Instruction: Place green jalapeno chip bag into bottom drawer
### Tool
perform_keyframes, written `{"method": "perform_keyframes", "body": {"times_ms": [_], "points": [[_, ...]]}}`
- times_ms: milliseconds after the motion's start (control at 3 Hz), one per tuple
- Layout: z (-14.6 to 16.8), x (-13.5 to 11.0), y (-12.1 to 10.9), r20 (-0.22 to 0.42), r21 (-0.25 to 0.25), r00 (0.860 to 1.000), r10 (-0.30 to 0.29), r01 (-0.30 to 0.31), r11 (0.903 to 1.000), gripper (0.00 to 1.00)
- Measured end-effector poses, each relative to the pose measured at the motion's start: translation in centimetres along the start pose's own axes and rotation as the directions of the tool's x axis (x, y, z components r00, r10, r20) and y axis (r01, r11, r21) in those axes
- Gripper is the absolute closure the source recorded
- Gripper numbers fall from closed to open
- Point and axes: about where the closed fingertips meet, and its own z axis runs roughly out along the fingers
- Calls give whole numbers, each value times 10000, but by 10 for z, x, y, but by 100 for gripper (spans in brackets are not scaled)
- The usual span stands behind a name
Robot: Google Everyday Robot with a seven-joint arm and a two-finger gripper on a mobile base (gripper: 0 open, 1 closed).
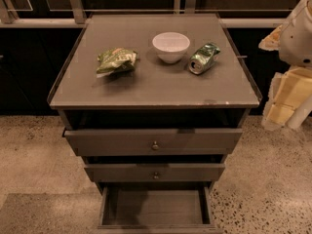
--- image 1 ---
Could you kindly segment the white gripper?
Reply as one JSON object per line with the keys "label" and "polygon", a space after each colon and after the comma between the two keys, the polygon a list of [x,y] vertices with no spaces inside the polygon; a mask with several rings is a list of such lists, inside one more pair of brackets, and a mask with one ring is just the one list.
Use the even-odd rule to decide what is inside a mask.
{"label": "white gripper", "polygon": [[264,51],[278,51],[290,69],[276,73],[271,81],[261,125],[268,131],[287,127],[294,112],[312,96],[312,15],[308,3],[297,5],[279,25],[260,41]]}

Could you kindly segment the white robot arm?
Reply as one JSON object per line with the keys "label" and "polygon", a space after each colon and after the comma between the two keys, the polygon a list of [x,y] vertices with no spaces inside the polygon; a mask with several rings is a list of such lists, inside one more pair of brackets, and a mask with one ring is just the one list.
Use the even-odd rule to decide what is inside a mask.
{"label": "white robot arm", "polygon": [[272,78],[261,125],[268,131],[298,129],[312,111],[312,0],[300,0],[258,47],[277,51],[290,66]]}

